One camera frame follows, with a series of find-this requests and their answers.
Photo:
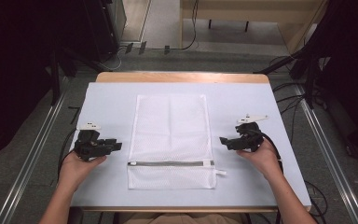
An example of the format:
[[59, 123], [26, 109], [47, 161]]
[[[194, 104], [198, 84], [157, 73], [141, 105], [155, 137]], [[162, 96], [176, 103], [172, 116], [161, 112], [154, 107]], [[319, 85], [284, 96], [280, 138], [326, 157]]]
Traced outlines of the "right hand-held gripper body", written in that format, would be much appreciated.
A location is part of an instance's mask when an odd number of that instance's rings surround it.
[[264, 141], [262, 132], [257, 124], [258, 121], [268, 119], [268, 115], [249, 115], [238, 119], [238, 126], [235, 127], [236, 132], [240, 134], [240, 140], [244, 143], [243, 148], [255, 152]]

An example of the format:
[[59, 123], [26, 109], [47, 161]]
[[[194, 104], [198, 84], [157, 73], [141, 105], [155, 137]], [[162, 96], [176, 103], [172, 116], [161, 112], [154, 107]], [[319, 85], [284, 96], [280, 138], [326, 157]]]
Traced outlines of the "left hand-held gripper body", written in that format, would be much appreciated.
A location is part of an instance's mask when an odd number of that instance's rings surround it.
[[75, 141], [74, 151], [82, 161], [105, 155], [103, 146], [98, 141], [99, 135], [93, 125], [80, 130]]

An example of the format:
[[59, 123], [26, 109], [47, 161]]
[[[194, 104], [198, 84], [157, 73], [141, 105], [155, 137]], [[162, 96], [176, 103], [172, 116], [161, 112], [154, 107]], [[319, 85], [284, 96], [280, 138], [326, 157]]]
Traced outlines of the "person's left hand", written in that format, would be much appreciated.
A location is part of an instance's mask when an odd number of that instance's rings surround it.
[[82, 161], [75, 152], [70, 152], [62, 162], [59, 174], [59, 187], [76, 189], [98, 165], [106, 160], [105, 156], [91, 161]]

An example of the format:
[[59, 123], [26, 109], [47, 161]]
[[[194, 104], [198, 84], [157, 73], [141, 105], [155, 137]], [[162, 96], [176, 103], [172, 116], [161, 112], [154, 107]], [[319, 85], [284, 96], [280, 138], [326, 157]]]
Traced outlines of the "person's right hand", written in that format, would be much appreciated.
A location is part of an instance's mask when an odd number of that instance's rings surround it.
[[267, 180], [282, 177], [276, 150], [269, 140], [265, 139], [256, 152], [237, 150], [237, 154], [248, 160]]

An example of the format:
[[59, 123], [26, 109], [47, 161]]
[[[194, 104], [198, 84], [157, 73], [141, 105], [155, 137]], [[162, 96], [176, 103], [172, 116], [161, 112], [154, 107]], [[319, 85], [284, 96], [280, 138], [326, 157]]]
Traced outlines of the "white table mat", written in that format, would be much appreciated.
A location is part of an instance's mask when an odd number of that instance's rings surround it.
[[[212, 150], [220, 174], [215, 189], [129, 189], [127, 160], [136, 99], [149, 94], [203, 94], [212, 129]], [[115, 138], [122, 149], [108, 156], [79, 186], [72, 204], [87, 210], [272, 210], [276, 206], [267, 180], [254, 166], [221, 145], [236, 137], [238, 119], [258, 116], [258, 125], [282, 157], [283, 173], [299, 200], [310, 197], [268, 83], [91, 83], [79, 124], [100, 125], [102, 138]]]

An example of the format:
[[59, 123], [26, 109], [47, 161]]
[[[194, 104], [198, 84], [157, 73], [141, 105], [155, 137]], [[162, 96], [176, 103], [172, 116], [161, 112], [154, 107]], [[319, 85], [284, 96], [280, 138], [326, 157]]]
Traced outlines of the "white mesh laundry bag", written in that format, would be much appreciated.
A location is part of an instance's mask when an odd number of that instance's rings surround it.
[[213, 189], [221, 172], [206, 97], [138, 96], [127, 171], [130, 189]]

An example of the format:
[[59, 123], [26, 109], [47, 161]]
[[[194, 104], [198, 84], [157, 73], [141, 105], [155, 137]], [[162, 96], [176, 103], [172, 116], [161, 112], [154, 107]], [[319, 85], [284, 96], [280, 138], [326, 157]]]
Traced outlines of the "black metal stand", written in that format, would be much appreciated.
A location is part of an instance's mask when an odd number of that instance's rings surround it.
[[97, 73], [104, 71], [104, 69], [97, 63], [69, 48], [51, 47], [48, 49], [48, 57], [50, 64], [52, 105], [56, 105], [59, 97], [62, 95], [59, 69], [61, 69], [67, 77], [74, 77], [76, 75], [76, 67], [73, 60], [77, 60], [95, 70]]
[[295, 61], [295, 64], [291, 68], [289, 75], [292, 79], [300, 79], [303, 75], [306, 76], [305, 88], [304, 88], [304, 98], [310, 109], [313, 109], [312, 94], [314, 81], [317, 77], [317, 74], [321, 71], [319, 67], [319, 55], [314, 52], [312, 49], [303, 48], [291, 54], [289, 56], [284, 56], [281, 60], [267, 68], [255, 71], [256, 74], [270, 74], [273, 71], [281, 68], [292, 61]]

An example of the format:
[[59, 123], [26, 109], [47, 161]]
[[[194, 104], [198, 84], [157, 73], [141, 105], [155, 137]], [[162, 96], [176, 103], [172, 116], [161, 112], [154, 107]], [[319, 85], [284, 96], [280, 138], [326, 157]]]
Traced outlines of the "wooden table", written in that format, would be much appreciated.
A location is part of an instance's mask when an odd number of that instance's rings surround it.
[[[265, 75], [259, 74], [222, 74], [222, 73], [179, 73], [179, 72], [136, 72], [136, 73], [119, 73], [119, 72], [103, 72], [97, 76], [96, 81], [91, 83], [268, 83], [269, 79]], [[87, 124], [94, 124], [100, 133], [100, 125], [88, 122], [86, 124], [79, 124], [79, 128], [83, 128]], [[157, 190], [179, 190], [179, 189], [157, 189]], [[118, 212], [167, 212], [167, 213], [189, 213], [189, 212], [206, 212], [206, 213], [241, 213], [247, 211], [259, 211], [259, 212], [273, 212], [277, 208], [277, 203], [272, 210], [260, 210], [260, 209], [246, 209], [246, 210], [118, 210]]]

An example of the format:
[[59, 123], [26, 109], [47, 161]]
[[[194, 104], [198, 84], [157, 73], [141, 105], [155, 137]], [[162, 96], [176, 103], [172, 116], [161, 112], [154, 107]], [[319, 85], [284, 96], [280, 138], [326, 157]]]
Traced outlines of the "light wooden bench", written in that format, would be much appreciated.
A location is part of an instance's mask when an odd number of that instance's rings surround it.
[[198, 19], [276, 22], [288, 52], [293, 54], [324, 16], [329, 0], [180, 0], [179, 46], [183, 46], [183, 19], [192, 18], [198, 1]]

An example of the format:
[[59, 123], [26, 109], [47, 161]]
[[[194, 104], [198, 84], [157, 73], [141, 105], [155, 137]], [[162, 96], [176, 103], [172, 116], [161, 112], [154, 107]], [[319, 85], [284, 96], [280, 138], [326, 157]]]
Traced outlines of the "metal floor rail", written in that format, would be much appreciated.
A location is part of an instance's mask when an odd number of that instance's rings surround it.
[[56, 118], [58, 117], [66, 93], [71, 85], [72, 79], [64, 77], [61, 82], [60, 90], [62, 91], [55, 105], [52, 105], [46, 115], [41, 128], [39, 129], [37, 136], [32, 144], [32, 147], [19, 171], [13, 185], [9, 189], [6, 200], [0, 210], [0, 224], [10, 224], [14, 212], [21, 200], [23, 192], [25, 191], [27, 184], [34, 171], [36, 163], [41, 155], [41, 152], [48, 140], [48, 136], [54, 125]]
[[350, 182], [345, 176], [315, 112], [308, 106], [305, 100], [302, 100], [300, 104], [310, 124], [318, 146], [322, 151], [324, 160], [334, 179], [340, 197], [348, 211], [351, 222], [353, 224], [358, 224], [358, 199], [352, 190]]

